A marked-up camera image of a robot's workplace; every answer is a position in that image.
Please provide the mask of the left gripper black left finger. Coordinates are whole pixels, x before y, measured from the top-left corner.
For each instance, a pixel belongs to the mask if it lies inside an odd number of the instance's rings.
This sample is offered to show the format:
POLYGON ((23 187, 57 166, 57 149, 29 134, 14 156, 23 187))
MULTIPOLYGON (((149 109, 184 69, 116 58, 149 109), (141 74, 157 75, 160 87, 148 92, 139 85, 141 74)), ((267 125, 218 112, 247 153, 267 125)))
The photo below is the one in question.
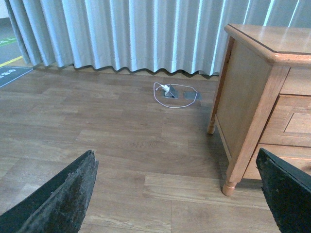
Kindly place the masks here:
POLYGON ((88 209, 99 162, 86 151, 0 216, 2 233, 77 233, 88 209))

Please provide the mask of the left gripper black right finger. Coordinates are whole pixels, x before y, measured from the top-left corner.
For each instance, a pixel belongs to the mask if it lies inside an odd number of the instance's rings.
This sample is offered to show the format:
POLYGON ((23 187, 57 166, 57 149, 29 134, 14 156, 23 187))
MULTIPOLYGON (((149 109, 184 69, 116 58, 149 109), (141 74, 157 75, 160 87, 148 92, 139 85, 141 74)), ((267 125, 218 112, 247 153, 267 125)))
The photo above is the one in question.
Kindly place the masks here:
POLYGON ((311 176, 264 148, 259 149, 256 164, 263 194, 279 230, 309 233, 311 176))

